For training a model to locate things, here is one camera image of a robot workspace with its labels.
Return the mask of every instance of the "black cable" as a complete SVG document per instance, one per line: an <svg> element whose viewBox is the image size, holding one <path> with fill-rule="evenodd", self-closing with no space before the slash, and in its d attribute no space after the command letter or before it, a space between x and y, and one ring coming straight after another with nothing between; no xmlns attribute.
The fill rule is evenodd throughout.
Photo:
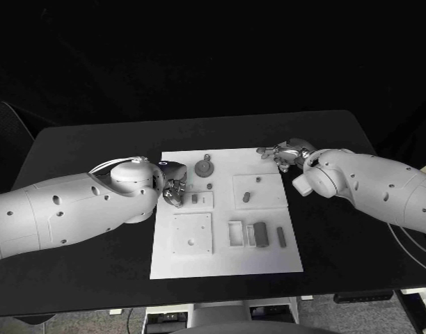
<svg viewBox="0 0 426 334"><path fill-rule="evenodd" d="M127 315L127 321L125 321L127 334L130 334L130 314Z"/></svg>

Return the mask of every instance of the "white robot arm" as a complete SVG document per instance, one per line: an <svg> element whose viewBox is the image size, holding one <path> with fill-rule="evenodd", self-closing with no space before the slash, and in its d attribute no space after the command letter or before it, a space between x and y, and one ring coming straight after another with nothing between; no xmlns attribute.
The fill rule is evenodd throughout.
<svg viewBox="0 0 426 334"><path fill-rule="evenodd" d="M300 139L258 149L275 156L280 170L303 169L292 186L303 196L313 191L343 197L378 220L426 233L426 173L401 162L346 149L314 150Z"/></svg>
<svg viewBox="0 0 426 334"><path fill-rule="evenodd" d="M130 161L106 175L57 177L0 194L0 259L75 244L122 223L144 221L161 194L180 207L186 166L161 161L157 167L144 157L121 160Z"/></svg>

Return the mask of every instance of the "white mat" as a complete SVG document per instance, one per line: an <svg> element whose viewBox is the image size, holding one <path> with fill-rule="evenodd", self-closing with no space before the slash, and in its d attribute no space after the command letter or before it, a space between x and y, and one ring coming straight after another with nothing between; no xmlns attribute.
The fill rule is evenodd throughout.
<svg viewBox="0 0 426 334"><path fill-rule="evenodd" d="M193 167L196 162L203 159L205 154L210 155L215 170L209 177L200 178L194 174ZM278 174L272 160L261 160L259 155L255 153L255 148L163 152L161 160L176 161L186 165L187 193L212 191L213 208L190 211L190 214L210 214L212 252L210 254L202 253L196 255L173 254L174 243L170 239L170 221L174 214L187 214L189 212L177 210L160 198L157 201L150 279L301 272L303 267L288 208L235 209L232 176ZM209 183L212 184L210 190L206 189ZM284 194L282 186L280 186L281 189L274 188L278 186L277 184L271 185L269 193ZM249 248L245 246L243 248L230 248L228 221L242 222L245 245L248 244L245 226L264 221L268 231L268 247ZM280 248L278 244L275 231L278 226L282 227L285 236L287 247L284 248Z"/></svg>

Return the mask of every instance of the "floor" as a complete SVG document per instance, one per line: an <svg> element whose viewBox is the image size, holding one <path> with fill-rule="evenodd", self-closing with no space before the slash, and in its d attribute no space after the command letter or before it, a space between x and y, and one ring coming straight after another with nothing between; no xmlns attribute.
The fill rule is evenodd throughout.
<svg viewBox="0 0 426 334"><path fill-rule="evenodd" d="M36 326L5 317L0 318L0 334L122 334L128 312L124 310L121 315L108 315L108 311L63 313ZM131 334L140 334L142 318L144 309L132 309ZM298 301L298 318L305 326L343 334L415 334L395 295L389 301L352 304L334 304L331 295L314 296L311 301Z"/></svg>

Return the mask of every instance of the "black table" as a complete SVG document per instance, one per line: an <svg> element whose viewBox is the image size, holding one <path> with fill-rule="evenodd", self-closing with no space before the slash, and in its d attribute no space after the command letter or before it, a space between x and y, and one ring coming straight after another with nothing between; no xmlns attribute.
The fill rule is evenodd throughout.
<svg viewBox="0 0 426 334"><path fill-rule="evenodd" d="M375 153L346 111L52 127L36 138L14 189L111 159L145 156L157 163L161 151L256 148L291 137L317 149ZM282 182L303 273L148 280L153 215L79 244L3 259L0 316L426 287L426 270L385 223L344 199L303 198L291 186L300 170L290 169ZM399 237L426 264L426 254Z"/></svg>

